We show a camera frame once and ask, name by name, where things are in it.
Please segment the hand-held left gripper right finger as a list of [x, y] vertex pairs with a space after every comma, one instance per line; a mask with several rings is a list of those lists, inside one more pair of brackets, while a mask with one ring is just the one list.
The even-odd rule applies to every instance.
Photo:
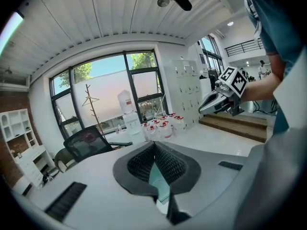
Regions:
[[168, 218], [154, 230], [233, 230], [241, 195], [234, 186], [246, 157], [155, 142], [156, 163], [170, 168]]

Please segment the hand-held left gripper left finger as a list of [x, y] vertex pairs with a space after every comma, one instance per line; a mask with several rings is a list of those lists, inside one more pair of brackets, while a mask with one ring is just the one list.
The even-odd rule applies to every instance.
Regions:
[[115, 161], [139, 148], [132, 145], [92, 156], [56, 176], [30, 200], [45, 210], [71, 183], [87, 187], [63, 223], [77, 230], [166, 230], [171, 223], [149, 196], [132, 195], [113, 176]]

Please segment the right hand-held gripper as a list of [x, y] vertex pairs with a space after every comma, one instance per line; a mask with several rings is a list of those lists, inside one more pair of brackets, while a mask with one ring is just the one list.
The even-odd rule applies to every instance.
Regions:
[[215, 91], [207, 94], [198, 111], [202, 115], [228, 112], [236, 116], [244, 110], [240, 107], [241, 96], [248, 81], [238, 68], [227, 67], [215, 82]]

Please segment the person's right forearm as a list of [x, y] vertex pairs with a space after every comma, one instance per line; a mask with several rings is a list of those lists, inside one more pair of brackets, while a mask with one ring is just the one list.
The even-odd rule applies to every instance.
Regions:
[[249, 82], [241, 96], [241, 102], [269, 100], [283, 81], [285, 63], [278, 54], [268, 55], [272, 72], [266, 78]]

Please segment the grey locker cabinet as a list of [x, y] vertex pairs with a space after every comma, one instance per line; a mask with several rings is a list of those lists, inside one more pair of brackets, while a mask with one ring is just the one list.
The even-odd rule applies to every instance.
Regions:
[[200, 80], [195, 61], [176, 60], [174, 112], [183, 118], [186, 129], [195, 126], [200, 118]]

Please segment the wooden steps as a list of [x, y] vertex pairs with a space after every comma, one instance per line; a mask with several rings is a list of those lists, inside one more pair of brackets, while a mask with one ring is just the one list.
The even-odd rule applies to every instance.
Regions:
[[265, 143], [267, 140], [267, 121], [265, 119], [227, 113], [205, 115], [199, 123], [254, 141]]

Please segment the black mesh office chair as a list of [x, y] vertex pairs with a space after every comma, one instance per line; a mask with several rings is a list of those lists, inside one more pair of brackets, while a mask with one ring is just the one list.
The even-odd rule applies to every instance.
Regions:
[[63, 142], [64, 147], [80, 163], [81, 161], [106, 152], [111, 152], [116, 148], [127, 147], [132, 142], [108, 142], [97, 130], [96, 126], [82, 129]]

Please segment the dark round-back chair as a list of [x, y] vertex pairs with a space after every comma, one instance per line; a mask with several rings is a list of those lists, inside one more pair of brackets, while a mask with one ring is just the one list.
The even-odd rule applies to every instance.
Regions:
[[54, 164], [61, 173], [65, 173], [67, 170], [75, 166], [77, 162], [68, 150], [63, 148], [56, 154]]

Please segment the cluster of clear water jugs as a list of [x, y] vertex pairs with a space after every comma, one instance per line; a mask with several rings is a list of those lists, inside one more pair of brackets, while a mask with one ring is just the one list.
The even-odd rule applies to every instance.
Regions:
[[141, 129], [148, 140], [163, 141], [183, 134], [186, 122], [183, 116], [171, 113], [143, 123]]

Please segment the black railing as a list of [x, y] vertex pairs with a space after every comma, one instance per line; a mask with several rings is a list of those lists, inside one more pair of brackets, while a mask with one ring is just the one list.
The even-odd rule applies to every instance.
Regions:
[[230, 56], [243, 54], [246, 52], [255, 51], [255, 50], [263, 49], [263, 48], [264, 48], [263, 43], [261, 39], [258, 38], [257, 41], [249, 40], [249, 41], [245, 41], [239, 44], [235, 44], [235, 45], [226, 47], [225, 51], [227, 53], [227, 56], [230, 57]]

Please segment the white water dispenser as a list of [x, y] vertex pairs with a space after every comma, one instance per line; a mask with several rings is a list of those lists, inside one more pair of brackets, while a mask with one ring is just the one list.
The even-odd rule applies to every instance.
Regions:
[[118, 95], [120, 108], [123, 112], [123, 120], [128, 132], [128, 136], [133, 144], [145, 142], [145, 136], [141, 128], [138, 113], [134, 111], [132, 99], [128, 90], [123, 90]]

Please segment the wooden coat rack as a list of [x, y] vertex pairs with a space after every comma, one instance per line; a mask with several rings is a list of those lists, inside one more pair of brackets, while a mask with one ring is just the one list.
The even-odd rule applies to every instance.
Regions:
[[94, 97], [92, 97], [92, 96], [90, 95], [90, 92], [89, 92], [90, 84], [86, 84], [85, 86], [86, 86], [85, 92], [86, 92], [87, 96], [86, 96], [85, 101], [84, 101], [84, 103], [82, 104], [82, 106], [85, 106], [85, 105], [87, 105], [87, 104], [90, 104], [90, 106], [91, 106], [90, 111], [92, 112], [92, 113], [91, 113], [91, 116], [93, 116], [93, 117], [95, 118], [95, 120], [96, 120], [96, 122], [97, 122], [97, 125], [98, 125], [98, 127], [99, 127], [99, 130], [100, 130], [101, 134], [104, 136], [104, 132], [103, 132], [101, 123], [100, 123], [100, 121], [98, 120], [98, 116], [97, 116], [97, 114], [96, 114], [96, 111], [95, 111], [94, 105], [93, 105], [94, 102], [99, 101], [100, 99], [94, 98]]

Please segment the white shelf unit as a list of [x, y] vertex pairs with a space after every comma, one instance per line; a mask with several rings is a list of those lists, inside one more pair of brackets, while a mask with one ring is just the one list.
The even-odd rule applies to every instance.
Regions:
[[[54, 169], [55, 164], [45, 146], [38, 143], [28, 110], [20, 109], [0, 113], [0, 127], [10, 156], [23, 174], [13, 190], [23, 194], [29, 185], [40, 188], [43, 181], [41, 170], [45, 166]], [[19, 152], [15, 148], [9, 148], [9, 142], [18, 140], [26, 142], [25, 151]]]

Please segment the black-framed window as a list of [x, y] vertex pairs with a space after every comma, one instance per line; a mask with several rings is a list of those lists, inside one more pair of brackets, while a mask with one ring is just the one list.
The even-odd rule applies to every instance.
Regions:
[[69, 67], [49, 80], [53, 112], [64, 138], [97, 122], [91, 106], [82, 106], [89, 92], [100, 99], [93, 103], [104, 135], [126, 126], [118, 95], [130, 92], [132, 105], [141, 123], [168, 113], [161, 71], [153, 50], [119, 52]]

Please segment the person's teal shirt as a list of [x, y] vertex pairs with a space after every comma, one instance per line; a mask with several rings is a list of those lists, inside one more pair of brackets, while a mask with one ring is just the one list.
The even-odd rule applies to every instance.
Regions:
[[285, 63], [284, 80], [303, 49], [298, 31], [277, 0], [243, 1], [255, 27], [254, 36], [262, 40], [266, 55], [278, 54]]

